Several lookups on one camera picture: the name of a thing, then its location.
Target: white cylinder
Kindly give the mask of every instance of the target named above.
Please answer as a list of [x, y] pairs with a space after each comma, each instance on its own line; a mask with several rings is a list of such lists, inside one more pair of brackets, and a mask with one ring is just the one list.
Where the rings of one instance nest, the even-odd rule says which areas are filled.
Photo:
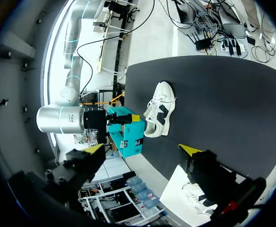
[[82, 133], [83, 109], [79, 106], [43, 106], [37, 113], [37, 125], [41, 132]]

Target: shoelace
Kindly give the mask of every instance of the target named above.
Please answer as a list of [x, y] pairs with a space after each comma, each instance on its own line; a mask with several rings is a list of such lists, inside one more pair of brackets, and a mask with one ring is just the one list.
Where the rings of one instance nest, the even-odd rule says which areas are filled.
[[147, 111], [149, 111], [149, 113], [146, 116], [146, 121], [149, 122], [153, 122], [153, 120], [151, 119], [153, 116], [155, 116], [158, 111], [159, 111], [159, 107], [161, 104], [169, 104], [169, 103], [173, 103], [176, 101], [177, 98], [175, 98], [175, 100], [171, 101], [171, 102], [163, 102], [164, 98], [166, 98], [166, 95], [159, 95], [159, 97], [154, 96], [147, 104]]

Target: desk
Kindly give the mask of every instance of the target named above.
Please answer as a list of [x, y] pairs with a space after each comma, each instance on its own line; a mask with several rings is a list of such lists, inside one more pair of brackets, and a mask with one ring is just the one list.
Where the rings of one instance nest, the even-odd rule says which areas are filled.
[[276, 70], [221, 56], [185, 56], [128, 68], [125, 107], [142, 118], [159, 81], [173, 87], [169, 135], [144, 138], [142, 155], [167, 179], [186, 157], [179, 143], [217, 154], [225, 166], [267, 178], [276, 165]]

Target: tile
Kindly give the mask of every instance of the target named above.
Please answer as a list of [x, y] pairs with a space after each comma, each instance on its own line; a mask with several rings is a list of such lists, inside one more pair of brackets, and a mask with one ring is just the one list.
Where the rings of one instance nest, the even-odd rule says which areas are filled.
[[95, 174], [94, 179], [92, 181], [100, 181], [100, 180], [107, 180], [109, 178], [105, 169], [98, 170]]
[[108, 173], [108, 176], [110, 178], [112, 178], [112, 177], [115, 177], [115, 176], [119, 176], [119, 175], [128, 173], [131, 170], [130, 170], [130, 168], [128, 168], [127, 164], [124, 163], [123, 165], [106, 168], [106, 171]]
[[123, 164], [125, 164], [125, 162], [121, 157], [115, 157], [109, 160], [105, 160], [105, 162], [103, 163], [106, 169], [114, 166], [123, 165]]

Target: black and white sneaker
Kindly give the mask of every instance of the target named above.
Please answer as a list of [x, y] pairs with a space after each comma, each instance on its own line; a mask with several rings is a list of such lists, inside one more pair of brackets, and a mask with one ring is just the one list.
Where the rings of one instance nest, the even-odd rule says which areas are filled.
[[144, 116], [147, 121], [144, 135], [155, 138], [167, 136], [169, 132], [169, 119], [176, 106], [176, 99], [171, 86], [165, 82], [157, 84], [153, 98], [147, 104]]

